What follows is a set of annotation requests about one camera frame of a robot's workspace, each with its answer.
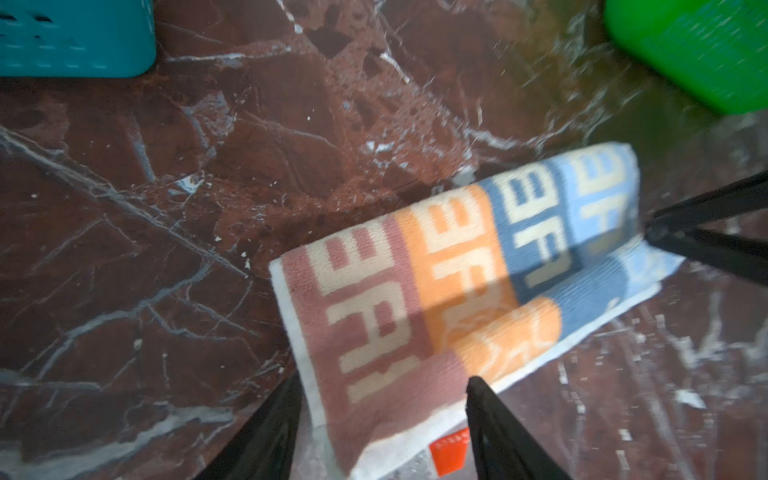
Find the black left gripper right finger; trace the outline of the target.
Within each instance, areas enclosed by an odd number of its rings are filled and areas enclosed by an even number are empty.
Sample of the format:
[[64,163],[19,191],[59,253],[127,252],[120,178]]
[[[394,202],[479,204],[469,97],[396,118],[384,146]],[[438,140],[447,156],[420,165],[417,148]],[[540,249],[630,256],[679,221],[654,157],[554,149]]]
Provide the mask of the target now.
[[477,476],[482,480],[570,480],[479,376],[469,378],[466,413]]

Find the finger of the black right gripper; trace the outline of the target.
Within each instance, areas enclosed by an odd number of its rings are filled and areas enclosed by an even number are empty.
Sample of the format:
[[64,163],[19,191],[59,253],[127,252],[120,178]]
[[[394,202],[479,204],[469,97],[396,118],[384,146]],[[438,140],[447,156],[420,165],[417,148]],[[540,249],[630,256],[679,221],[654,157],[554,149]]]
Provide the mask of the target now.
[[646,231],[646,241],[661,250],[767,285],[767,241],[709,230]]
[[767,172],[678,202],[655,212],[646,223],[647,240],[660,240],[701,224],[767,208]]

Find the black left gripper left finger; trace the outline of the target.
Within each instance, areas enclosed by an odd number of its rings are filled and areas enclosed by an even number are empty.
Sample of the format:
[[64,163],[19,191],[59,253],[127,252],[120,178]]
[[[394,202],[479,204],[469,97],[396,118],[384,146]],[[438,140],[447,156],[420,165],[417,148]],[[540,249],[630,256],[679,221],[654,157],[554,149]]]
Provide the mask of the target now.
[[302,407],[299,376],[285,379],[197,480],[290,477]]

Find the orange beige lettered towel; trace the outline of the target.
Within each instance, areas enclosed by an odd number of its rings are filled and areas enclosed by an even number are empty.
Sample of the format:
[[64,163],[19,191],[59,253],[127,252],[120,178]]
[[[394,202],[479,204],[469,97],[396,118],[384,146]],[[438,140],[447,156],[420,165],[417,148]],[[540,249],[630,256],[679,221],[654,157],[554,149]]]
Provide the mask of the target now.
[[524,165],[293,249],[272,286],[329,472],[379,479],[654,296],[681,264],[638,230],[633,149]]

